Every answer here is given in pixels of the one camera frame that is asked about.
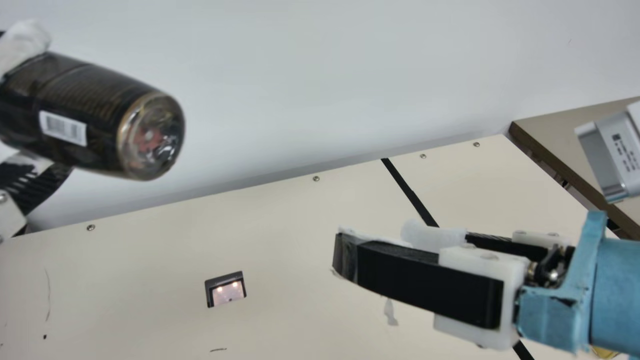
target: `barcode label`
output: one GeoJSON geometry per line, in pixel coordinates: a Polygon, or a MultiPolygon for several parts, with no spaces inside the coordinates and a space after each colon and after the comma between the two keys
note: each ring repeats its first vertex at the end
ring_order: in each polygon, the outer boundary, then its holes
{"type": "Polygon", "coordinates": [[[41,111],[40,129],[45,135],[86,146],[86,124],[80,121],[41,111]]]}

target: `black cylindrical object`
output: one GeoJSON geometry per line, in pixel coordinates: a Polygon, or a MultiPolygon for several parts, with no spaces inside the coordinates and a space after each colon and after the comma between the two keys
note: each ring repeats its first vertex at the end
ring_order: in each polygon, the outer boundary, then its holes
{"type": "Polygon", "coordinates": [[[176,100],[97,65],[47,52],[0,79],[0,140],[64,165],[151,180],[183,139],[176,100]]]}

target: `black strap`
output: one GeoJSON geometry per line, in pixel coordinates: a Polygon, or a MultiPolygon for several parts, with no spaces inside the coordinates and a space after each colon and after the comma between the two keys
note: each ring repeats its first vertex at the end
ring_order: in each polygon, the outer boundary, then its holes
{"type": "Polygon", "coordinates": [[[402,175],[400,175],[400,173],[398,172],[394,164],[391,163],[391,160],[384,158],[382,159],[382,163],[385,164],[385,167],[389,171],[389,174],[391,174],[391,176],[394,177],[394,180],[396,180],[396,183],[398,184],[398,186],[400,186],[400,189],[403,191],[404,195],[411,202],[411,205],[413,205],[415,210],[418,211],[418,215],[420,215],[424,223],[427,224],[428,226],[440,227],[438,226],[436,219],[434,219],[431,216],[431,213],[429,212],[429,210],[427,210],[427,208],[423,205],[422,201],[420,201],[420,199],[418,198],[418,195],[416,195],[415,192],[411,190],[411,188],[409,187],[409,184],[406,183],[406,181],[402,178],[402,175]]]}
{"type": "MultiPolygon", "coordinates": [[[[436,220],[433,218],[433,216],[431,216],[429,210],[427,210],[427,207],[425,207],[422,201],[420,201],[418,195],[416,195],[415,192],[411,190],[409,184],[406,183],[391,160],[389,160],[388,158],[384,158],[382,159],[382,163],[385,164],[385,167],[389,171],[389,174],[391,174],[394,180],[396,180],[396,183],[398,184],[398,186],[400,186],[400,189],[402,189],[404,195],[407,197],[407,199],[409,199],[424,223],[428,226],[439,227],[436,220]]],[[[529,353],[522,341],[518,340],[518,343],[516,343],[516,345],[513,345],[513,350],[516,352],[520,360],[534,360],[533,356],[531,356],[531,353],[529,353]]]]}
{"type": "Polygon", "coordinates": [[[527,350],[527,348],[520,340],[518,340],[518,343],[516,343],[516,345],[513,345],[513,351],[518,354],[520,360],[534,360],[531,353],[527,350]]]}

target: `screw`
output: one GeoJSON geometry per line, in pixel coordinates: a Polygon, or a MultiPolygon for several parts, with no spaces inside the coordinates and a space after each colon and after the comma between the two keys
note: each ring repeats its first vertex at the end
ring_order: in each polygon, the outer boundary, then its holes
{"type": "Polygon", "coordinates": [[[548,274],[547,274],[547,279],[549,279],[550,282],[556,282],[558,281],[558,277],[560,277],[560,274],[558,273],[557,270],[551,270],[548,274]]]}

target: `white backdrop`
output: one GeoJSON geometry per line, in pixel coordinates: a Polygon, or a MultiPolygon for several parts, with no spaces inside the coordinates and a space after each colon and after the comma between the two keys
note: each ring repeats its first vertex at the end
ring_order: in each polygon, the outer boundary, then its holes
{"type": "Polygon", "coordinates": [[[164,177],[76,171],[31,219],[72,224],[640,95],[638,15],[637,0],[0,0],[0,28],[40,19],[53,51],[169,92],[188,122],[164,177]]]}

